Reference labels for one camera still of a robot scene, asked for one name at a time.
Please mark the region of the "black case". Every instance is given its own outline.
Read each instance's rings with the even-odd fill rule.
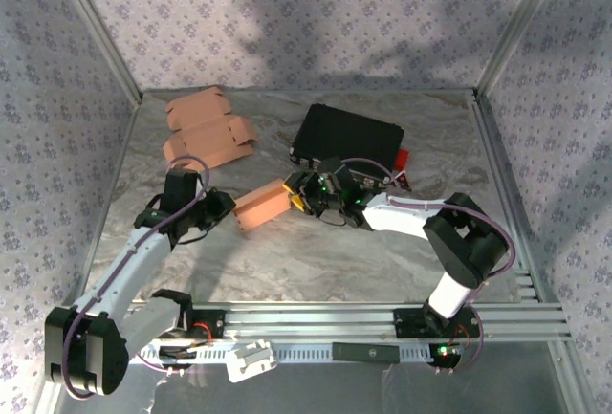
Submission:
[[[295,136],[290,159],[305,168],[316,169],[328,158],[365,158],[393,170],[403,137],[404,130],[398,125],[314,104]],[[369,163],[347,165],[356,179],[367,186],[380,187],[386,177]]]

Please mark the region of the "patterned wall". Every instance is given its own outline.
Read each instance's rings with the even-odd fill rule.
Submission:
[[[545,0],[491,101],[601,412],[612,413],[612,0]]]
[[[473,87],[518,0],[93,0],[141,89]]]
[[[0,0],[0,411],[33,407],[131,107],[71,0]]]

